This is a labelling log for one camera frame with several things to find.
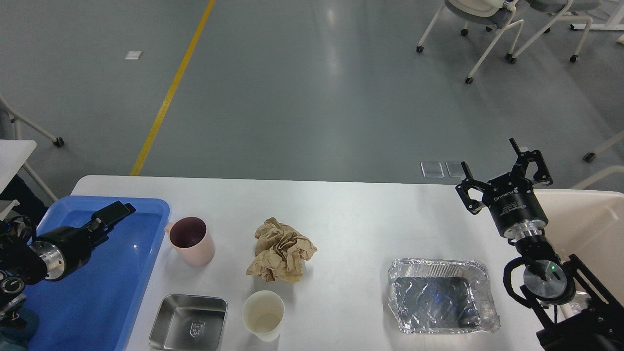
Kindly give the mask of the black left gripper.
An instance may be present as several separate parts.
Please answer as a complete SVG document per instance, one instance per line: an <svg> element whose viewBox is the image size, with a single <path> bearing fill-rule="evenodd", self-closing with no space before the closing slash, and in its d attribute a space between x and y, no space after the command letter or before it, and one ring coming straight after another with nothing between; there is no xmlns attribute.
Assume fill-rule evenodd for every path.
<svg viewBox="0 0 624 351"><path fill-rule="evenodd" d="M64 225L38 236L30 248L44 262L44 279L60 281L74 273L91 259L94 246L92 233L109 233L121 221L136 212L130 203L116 201L95 211L89 225L80 228Z"/></svg>

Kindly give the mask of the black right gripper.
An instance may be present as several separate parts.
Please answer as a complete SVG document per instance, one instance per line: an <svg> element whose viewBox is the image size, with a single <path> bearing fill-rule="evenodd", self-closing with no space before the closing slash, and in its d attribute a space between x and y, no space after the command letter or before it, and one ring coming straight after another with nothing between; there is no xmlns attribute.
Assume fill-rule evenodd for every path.
<svg viewBox="0 0 624 351"><path fill-rule="evenodd" d="M513 229L516 225L528 222L535 229L541 230L548 224L548 218L533 192L533 186L552 186L553 178L541 151L521 151L515 138L509 138L509 142L517 155L510 172L502 178L490 180L488 184L473 178L468 163L460 162L465 178L455 190L471 214L476 215L487 206L499 235L516 238L517 230ZM536 166L535 173L527 177L527 171L532 164ZM485 204L482 200L471 198L470 189L485 195Z"/></svg>

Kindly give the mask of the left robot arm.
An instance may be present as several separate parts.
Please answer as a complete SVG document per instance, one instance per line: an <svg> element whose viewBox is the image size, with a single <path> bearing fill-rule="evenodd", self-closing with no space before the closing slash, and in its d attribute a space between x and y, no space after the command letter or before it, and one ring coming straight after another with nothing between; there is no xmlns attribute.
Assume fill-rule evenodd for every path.
<svg viewBox="0 0 624 351"><path fill-rule="evenodd" d="M1 349L26 351L39 325L33 311L20 310L24 290L43 280L60 281L91 259L92 251L106 242L114 227L135 212L129 203L116 201L92 214L80 227L63 225L38 234L29 217L1 221Z"/></svg>

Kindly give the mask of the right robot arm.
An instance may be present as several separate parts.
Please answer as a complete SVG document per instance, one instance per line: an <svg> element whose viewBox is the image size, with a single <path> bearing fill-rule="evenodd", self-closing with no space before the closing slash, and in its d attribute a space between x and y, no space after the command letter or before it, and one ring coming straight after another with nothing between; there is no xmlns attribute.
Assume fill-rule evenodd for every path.
<svg viewBox="0 0 624 351"><path fill-rule="evenodd" d="M546 238L548 218L533 188L553 184L542 153L522 151L514 138L509 142L517 158L508 173L479 181L463 161L464 179L455 187L471 214L489 210L499 235L519 253L504 267L506 293L535 313L543 327L536 336L545 351L621 351L622 304L578 256L562 262ZM589 296L587 307L562 321L550 318L544 306L568 304L577 285Z"/></svg>

